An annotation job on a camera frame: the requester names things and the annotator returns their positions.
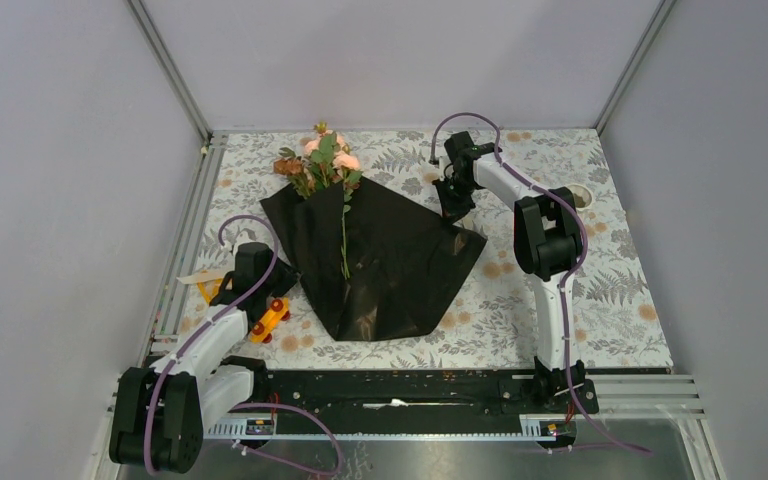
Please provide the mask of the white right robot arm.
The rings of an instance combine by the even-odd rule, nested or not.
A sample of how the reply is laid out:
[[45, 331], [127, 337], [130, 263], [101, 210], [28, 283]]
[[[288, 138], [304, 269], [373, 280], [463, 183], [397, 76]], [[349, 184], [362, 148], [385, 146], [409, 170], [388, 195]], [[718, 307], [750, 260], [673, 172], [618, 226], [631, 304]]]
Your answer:
[[447, 222], [475, 208], [477, 190], [491, 192], [513, 214], [513, 252], [531, 282], [540, 341], [531, 396], [543, 410], [557, 412], [586, 382], [585, 367], [572, 352], [566, 292], [585, 253], [574, 195], [566, 187], [547, 189], [527, 179], [501, 158], [497, 143], [479, 145], [466, 131], [450, 136], [444, 149], [448, 160], [434, 185]]

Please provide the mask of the peach flower bouquet black wrap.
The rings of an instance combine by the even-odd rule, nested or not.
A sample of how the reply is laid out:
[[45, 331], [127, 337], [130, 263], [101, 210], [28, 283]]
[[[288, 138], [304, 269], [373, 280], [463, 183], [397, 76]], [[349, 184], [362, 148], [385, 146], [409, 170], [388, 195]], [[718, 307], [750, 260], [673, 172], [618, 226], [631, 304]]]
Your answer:
[[334, 185], [341, 187], [341, 273], [348, 280], [351, 273], [346, 214], [351, 210], [350, 202], [354, 191], [360, 186], [363, 172], [360, 161], [352, 154], [351, 147], [341, 134], [330, 129], [325, 121], [315, 124], [313, 130], [316, 136], [303, 142], [300, 154], [289, 147], [279, 150], [279, 158], [273, 162], [273, 171], [286, 177], [303, 199], [309, 199], [314, 193]]

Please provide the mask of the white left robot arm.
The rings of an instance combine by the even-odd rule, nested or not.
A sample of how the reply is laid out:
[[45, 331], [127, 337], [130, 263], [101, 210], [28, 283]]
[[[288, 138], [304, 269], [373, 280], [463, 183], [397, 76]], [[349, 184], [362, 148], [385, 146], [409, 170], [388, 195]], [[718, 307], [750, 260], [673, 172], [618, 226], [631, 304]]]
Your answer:
[[264, 407], [271, 387], [257, 375], [263, 362], [233, 357], [230, 350], [243, 340], [271, 341], [274, 327], [289, 317], [285, 295], [298, 278], [266, 244], [239, 245], [204, 322], [150, 366], [131, 367], [120, 377], [110, 460], [149, 472], [186, 473], [205, 433], [233, 406]]

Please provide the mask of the black wrapping paper sheet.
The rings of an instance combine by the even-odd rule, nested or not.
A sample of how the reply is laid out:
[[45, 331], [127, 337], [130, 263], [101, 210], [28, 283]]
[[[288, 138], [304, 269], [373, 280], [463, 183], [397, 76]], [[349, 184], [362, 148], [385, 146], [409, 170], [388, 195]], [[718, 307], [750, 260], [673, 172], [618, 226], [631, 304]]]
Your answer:
[[335, 341], [424, 336], [440, 323], [485, 248], [480, 234], [368, 178], [262, 200], [305, 297]]

